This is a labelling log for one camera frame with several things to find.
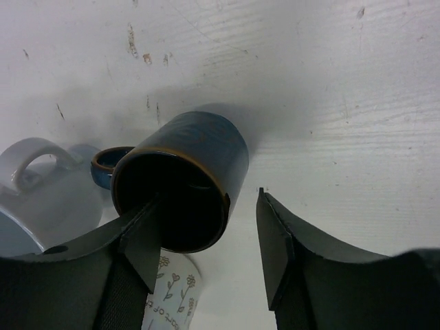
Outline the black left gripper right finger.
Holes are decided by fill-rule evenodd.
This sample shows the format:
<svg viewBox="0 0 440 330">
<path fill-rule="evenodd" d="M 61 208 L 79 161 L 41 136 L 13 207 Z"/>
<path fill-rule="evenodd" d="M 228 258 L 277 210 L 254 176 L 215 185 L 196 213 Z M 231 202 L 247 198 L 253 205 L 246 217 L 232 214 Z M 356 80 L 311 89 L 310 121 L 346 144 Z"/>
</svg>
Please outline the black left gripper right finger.
<svg viewBox="0 0 440 330">
<path fill-rule="evenodd" d="M 341 241 L 260 190 L 256 224 L 278 329 L 438 329 L 439 251 L 384 256 Z"/>
</svg>

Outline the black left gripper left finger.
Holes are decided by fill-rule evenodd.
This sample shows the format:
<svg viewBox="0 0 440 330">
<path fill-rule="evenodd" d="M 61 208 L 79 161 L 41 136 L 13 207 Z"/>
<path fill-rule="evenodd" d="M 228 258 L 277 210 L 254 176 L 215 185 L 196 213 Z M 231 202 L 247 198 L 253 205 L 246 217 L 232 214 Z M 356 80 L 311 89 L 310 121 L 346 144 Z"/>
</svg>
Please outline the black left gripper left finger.
<svg viewBox="0 0 440 330">
<path fill-rule="evenodd" d="M 41 254 L 1 259 L 2 329 L 140 329 L 161 250 L 156 196 Z"/>
</svg>

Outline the white floral ceramic mug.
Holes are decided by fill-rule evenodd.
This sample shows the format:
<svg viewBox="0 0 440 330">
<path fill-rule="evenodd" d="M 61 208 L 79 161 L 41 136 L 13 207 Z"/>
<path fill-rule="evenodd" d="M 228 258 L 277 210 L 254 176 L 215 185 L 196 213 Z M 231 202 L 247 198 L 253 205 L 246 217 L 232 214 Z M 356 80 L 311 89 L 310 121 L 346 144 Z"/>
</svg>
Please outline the white floral ceramic mug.
<svg viewBox="0 0 440 330">
<path fill-rule="evenodd" d="M 162 250 L 155 290 L 146 299 L 142 329 L 189 329 L 203 287 L 201 274 L 188 256 Z"/>
</svg>

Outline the grey ceramic mug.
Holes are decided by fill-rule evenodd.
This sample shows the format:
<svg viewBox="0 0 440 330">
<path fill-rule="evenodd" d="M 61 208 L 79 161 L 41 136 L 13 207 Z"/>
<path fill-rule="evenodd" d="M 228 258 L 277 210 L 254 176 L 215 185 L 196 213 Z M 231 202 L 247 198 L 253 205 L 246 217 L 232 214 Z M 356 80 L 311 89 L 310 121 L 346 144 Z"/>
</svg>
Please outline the grey ceramic mug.
<svg viewBox="0 0 440 330">
<path fill-rule="evenodd" d="M 1 256 L 40 254 L 98 227 L 102 190 L 90 163 L 98 149 L 29 137 L 1 154 Z"/>
</svg>

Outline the dark blue ceramic mug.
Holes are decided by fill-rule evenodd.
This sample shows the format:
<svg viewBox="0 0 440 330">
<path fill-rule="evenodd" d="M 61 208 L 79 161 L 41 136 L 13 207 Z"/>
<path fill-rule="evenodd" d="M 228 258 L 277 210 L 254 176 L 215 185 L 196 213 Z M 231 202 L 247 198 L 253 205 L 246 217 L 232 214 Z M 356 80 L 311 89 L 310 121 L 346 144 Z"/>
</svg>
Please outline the dark blue ceramic mug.
<svg viewBox="0 0 440 330">
<path fill-rule="evenodd" d="M 190 111 L 137 146 L 96 153 L 91 176 L 110 190 L 119 215 L 164 196 L 162 247 L 187 254 L 206 250 L 221 238 L 249 162 L 247 144 L 231 121 Z"/>
</svg>

